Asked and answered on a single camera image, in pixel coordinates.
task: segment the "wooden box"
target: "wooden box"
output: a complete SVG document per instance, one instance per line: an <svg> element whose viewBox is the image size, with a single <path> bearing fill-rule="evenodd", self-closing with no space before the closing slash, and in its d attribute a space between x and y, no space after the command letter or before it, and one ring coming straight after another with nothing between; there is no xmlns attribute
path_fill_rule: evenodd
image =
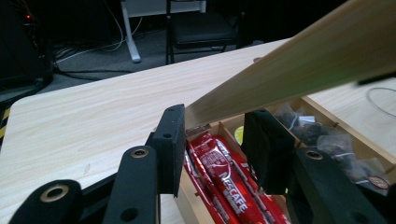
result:
<svg viewBox="0 0 396 224"><path fill-rule="evenodd" d="M357 155L357 159L364 160L378 158L388 175L389 183L392 184L396 182L396 159L386 150L352 129L339 118L307 97L293 100L288 103L294 111L302 107L305 114L315 116L317 122L320 122L325 126L334 127L342 133L349 133L352 138L353 150ZM265 109L274 114L279 107L280 105L272 105L265 107ZM212 123L209 132L221 135L227 141L231 150L242 153L239 145L233 138L233 133L243 124L244 115L240 115ZM296 138L296 146L298 145L300 145L300 140ZM280 208L287 212L283 196L276 196L275 199ZM214 223L206 210L204 203L196 193L196 189L191 183L190 177L184 170L180 181L179 197L176 198L176 202L186 223Z"/></svg>

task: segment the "yellow black tape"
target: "yellow black tape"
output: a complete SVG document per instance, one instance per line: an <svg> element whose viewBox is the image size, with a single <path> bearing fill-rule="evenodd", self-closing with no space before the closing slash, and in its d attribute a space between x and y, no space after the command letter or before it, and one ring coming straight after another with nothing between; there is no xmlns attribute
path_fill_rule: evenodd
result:
<svg viewBox="0 0 396 224"><path fill-rule="evenodd" d="M3 117L0 121L0 146L3 143L4 134L6 133L6 125L7 125L7 120L8 120L8 116L9 116L9 110L10 110L10 108L8 108L4 111Z"/></svg>

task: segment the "wooden stick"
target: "wooden stick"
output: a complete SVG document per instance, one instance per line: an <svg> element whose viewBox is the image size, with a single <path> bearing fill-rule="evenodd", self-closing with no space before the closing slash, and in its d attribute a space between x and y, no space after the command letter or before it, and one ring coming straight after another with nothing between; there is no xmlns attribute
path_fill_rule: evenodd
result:
<svg viewBox="0 0 396 224"><path fill-rule="evenodd" d="M188 105L186 129L396 71L395 12L393 0L346 2Z"/></svg>

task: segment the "red packaging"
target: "red packaging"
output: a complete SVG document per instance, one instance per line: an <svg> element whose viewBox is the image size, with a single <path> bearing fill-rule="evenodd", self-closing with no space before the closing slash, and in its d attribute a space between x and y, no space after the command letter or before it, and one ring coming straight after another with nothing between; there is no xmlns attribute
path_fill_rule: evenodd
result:
<svg viewBox="0 0 396 224"><path fill-rule="evenodd" d="M198 195L201 197L202 201L204 202L210 216L212 216L212 218L216 224L225 224L226 222L221 217L220 213L217 211L217 209L213 205L212 201L210 200L209 194L206 192L205 187L204 187L203 183L201 182L199 175L194 171L192 163L191 163L190 158L187 155L187 153L185 154L184 161L185 161L184 168L186 169L187 173L189 174L191 182L197 189Z"/></svg>
<svg viewBox="0 0 396 224"><path fill-rule="evenodd" d="M254 196L256 203L262 209L268 220L274 224L290 223L272 196L266 195L264 193L258 193L258 186L256 182L250 177L248 163L245 161L245 159L242 158L238 153L230 153L230 157L233 160L233 165L238 171L238 174L240 174L246 181L247 187Z"/></svg>
<svg viewBox="0 0 396 224"><path fill-rule="evenodd" d="M218 211L219 215L226 223L237 224L239 223L238 218L231 206L227 203L224 196L219 192L218 188L216 188L215 184L207 174L204 166L201 163L201 160L197 157L194 152L190 153L191 160L195 164L196 171L199 173L201 177L201 181L205 186L206 192L208 193L209 198L213 203L213 206Z"/></svg>
<svg viewBox="0 0 396 224"><path fill-rule="evenodd" d="M208 141L210 137L213 137L216 140L220 151L226 156L228 161L232 162L233 168L235 168L242 179L246 181L245 184L247 188L249 189L251 195L253 195L256 204L260 207L267 219L273 224L290 223L271 195L258 192L258 186L250 176L246 159L243 158L239 153L230 152L227 144L221 136L211 136L208 133L205 134L204 139Z"/></svg>
<svg viewBox="0 0 396 224"><path fill-rule="evenodd" d="M215 139L207 133L192 141L191 144L193 151L235 211L239 221L254 224L267 223L243 180L221 153Z"/></svg>

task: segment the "black office chair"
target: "black office chair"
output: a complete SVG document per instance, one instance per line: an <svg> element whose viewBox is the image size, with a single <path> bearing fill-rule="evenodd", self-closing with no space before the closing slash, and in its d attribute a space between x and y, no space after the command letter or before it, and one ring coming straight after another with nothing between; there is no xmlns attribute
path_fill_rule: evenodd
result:
<svg viewBox="0 0 396 224"><path fill-rule="evenodd" d="M174 13L172 5L186 2L199 2L200 11ZM223 52L227 46L236 45L238 48L239 37L235 25L219 13L206 12L206 0L166 0L166 64L175 62L175 49L201 49L210 50L221 47ZM179 53L192 53L196 51L183 51Z"/></svg>

